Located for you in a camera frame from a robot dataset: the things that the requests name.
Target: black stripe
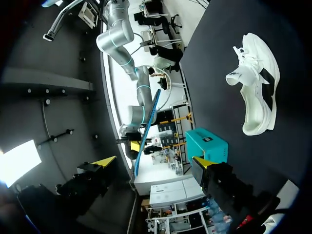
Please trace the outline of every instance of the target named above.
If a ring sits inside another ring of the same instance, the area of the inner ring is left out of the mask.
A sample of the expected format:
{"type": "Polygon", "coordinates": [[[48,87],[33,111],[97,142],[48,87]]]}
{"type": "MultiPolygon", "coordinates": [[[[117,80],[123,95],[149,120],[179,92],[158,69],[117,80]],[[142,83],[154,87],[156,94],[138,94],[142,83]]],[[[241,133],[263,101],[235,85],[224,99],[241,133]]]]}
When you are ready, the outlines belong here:
{"type": "Polygon", "coordinates": [[[273,107],[273,100],[272,95],[274,94],[274,83],[275,79],[273,76],[265,69],[262,69],[260,75],[269,83],[269,84],[262,84],[262,96],[270,110],[273,107]]]}

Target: teal box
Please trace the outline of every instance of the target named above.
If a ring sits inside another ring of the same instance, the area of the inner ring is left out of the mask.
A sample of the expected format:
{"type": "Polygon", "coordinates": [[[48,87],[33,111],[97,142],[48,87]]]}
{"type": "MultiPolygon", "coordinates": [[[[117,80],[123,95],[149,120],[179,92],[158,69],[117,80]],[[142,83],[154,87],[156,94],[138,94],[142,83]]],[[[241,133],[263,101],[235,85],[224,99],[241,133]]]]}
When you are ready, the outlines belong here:
{"type": "Polygon", "coordinates": [[[227,142],[204,128],[186,131],[186,145],[189,161],[194,156],[204,156],[205,160],[216,163],[228,161],[227,142]]]}

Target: black table surface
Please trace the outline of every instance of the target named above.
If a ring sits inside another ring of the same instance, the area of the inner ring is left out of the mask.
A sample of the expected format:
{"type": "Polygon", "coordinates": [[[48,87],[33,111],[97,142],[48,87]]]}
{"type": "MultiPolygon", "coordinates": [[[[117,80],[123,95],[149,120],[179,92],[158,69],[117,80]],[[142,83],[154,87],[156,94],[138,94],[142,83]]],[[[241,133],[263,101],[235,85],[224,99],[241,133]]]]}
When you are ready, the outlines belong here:
{"type": "Polygon", "coordinates": [[[229,144],[228,163],[245,183],[277,193],[287,179],[299,185],[311,155],[311,82],[305,48],[290,22],[259,0],[212,0],[181,60],[196,127],[229,144]],[[273,131],[242,132],[245,103],[241,84],[225,76],[238,65],[232,49],[254,33],[273,52],[280,70],[273,131]]]}

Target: white sneaker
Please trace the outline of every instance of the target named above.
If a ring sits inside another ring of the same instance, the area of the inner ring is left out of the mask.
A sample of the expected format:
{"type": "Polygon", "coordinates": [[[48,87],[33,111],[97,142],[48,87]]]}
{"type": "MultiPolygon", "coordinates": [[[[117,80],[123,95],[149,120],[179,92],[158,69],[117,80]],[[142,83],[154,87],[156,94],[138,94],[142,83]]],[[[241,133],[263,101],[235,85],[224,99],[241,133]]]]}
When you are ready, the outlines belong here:
{"type": "Polygon", "coordinates": [[[246,104],[243,132],[248,136],[273,130],[276,120],[275,92],[280,73],[273,53],[257,35],[243,36],[243,48],[236,52],[239,65],[226,75],[229,85],[242,83],[240,93],[246,104]]]}

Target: white cabinet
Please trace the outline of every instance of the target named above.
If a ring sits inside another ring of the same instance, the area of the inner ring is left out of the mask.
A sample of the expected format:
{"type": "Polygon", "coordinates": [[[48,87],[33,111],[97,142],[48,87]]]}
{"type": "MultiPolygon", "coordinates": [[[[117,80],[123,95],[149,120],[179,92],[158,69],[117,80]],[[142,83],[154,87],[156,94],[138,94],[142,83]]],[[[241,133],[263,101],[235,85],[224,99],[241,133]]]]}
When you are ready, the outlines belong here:
{"type": "Polygon", "coordinates": [[[154,208],[164,207],[204,196],[201,187],[192,177],[172,183],[151,186],[150,205],[154,208]]]}
{"type": "Polygon", "coordinates": [[[185,189],[186,198],[188,200],[205,196],[200,185],[197,183],[194,177],[185,179],[182,181],[182,183],[185,189]]]}
{"type": "Polygon", "coordinates": [[[151,207],[164,207],[169,206],[176,201],[185,201],[186,194],[184,189],[163,192],[157,194],[151,194],[150,196],[150,205],[151,207]]]}
{"type": "Polygon", "coordinates": [[[172,192],[184,189],[182,181],[175,181],[167,184],[158,184],[151,186],[151,194],[172,192]]]}

